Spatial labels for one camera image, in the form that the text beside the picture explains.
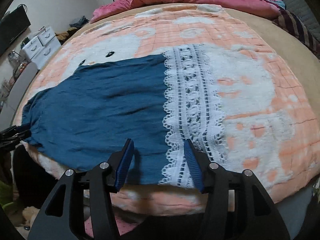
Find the grey bed footboard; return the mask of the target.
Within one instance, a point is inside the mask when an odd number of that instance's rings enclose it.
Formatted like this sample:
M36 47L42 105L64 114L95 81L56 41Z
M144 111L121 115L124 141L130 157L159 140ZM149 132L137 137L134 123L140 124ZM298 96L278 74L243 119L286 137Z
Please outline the grey bed footboard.
M11 126L19 104L37 72L37 65L29 63L13 85L1 111L1 131Z

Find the striped dark pillow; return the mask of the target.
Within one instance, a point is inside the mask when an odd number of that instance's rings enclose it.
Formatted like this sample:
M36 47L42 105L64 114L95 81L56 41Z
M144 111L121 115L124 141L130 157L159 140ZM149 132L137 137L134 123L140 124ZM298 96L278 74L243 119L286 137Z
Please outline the striped dark pillow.
M272 22L298 39L319 59L319 40L310 33L304 23L295 14L288 10L280 10L280 15Z

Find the clothes heap on floor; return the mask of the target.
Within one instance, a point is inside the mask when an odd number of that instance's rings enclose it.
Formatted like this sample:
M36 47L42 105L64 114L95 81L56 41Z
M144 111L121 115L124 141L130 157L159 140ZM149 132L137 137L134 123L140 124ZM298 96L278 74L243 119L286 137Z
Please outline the clothes heap on floor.
M78 30L85 26L89 20L82 16L74 19L70 24L69 28L61 33L55 33L55 37L58 39L61 45L63 45L69 38L71 38Z

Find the blue denim pants lace hem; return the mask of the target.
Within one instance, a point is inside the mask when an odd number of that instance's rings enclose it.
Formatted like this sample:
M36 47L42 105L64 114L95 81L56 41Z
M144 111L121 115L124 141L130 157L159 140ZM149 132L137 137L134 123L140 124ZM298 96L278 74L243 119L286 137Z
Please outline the blue denim pants lace hem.
M209 57L212 46L188 44L136 59L81 65L23 107L27 143L69 168L87 171L135 145L132 185L192 188L184 142L222 163L225 113Z

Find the peach white fleece blanket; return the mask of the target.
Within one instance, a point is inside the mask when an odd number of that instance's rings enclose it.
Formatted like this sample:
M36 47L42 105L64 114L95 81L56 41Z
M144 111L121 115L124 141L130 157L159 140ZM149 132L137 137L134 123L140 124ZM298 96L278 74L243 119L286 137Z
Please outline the peach white fleece blanket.
M275 203L304 188L319 174L319 115L292 70L283 60L268 62L263 56L253 59L212 43L189 44L212 46L209 57L225 113L226 156L218 164L235 172L252 170ZM106 61L97 63L75 58L70 65L75 71L81 65L116 62L111 60L113 55L115 51L109 51ZM27 142L25 146L32 158L56 178L69 168ZM206 204L206 197L194 185L132 185L126 181L111 198L115 207L156 216L199 213Z

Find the white drawer cabinet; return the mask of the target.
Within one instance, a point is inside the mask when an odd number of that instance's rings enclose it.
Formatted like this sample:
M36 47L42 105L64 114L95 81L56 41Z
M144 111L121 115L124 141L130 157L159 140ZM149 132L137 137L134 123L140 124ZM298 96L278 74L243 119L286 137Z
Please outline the white drawer cabinet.
M48 25L36 32L21 50L26 59L41 70L60 47L53 28Z

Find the black wall television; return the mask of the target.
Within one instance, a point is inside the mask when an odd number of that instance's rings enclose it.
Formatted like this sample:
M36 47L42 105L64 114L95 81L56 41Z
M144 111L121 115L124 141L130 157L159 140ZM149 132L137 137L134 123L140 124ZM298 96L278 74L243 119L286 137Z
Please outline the black wall television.
M31 25L23 5L7 14L0 25L0 55L24 33Z

